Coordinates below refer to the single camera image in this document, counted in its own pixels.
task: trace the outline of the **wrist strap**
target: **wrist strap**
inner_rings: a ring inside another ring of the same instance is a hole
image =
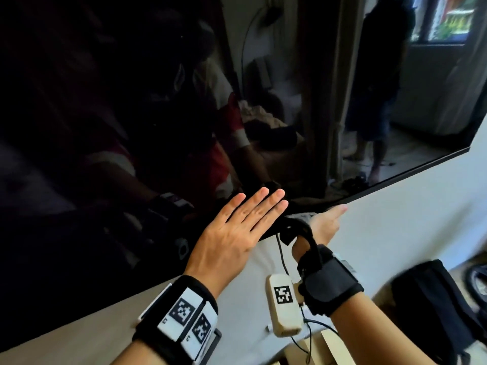
[[[313,315],[330,316],[350,297],[363,292],[362,285],[332,251],[324,245],[318,246],[323,265],[312,268],[314,251],[307,251],[300,259],[298,271],[302,283],[298,291]]]
[[[199,363],[216,329],[218,306],[197,279],[181,276],[141,315],[132,340],[140,340],[169,365]]]

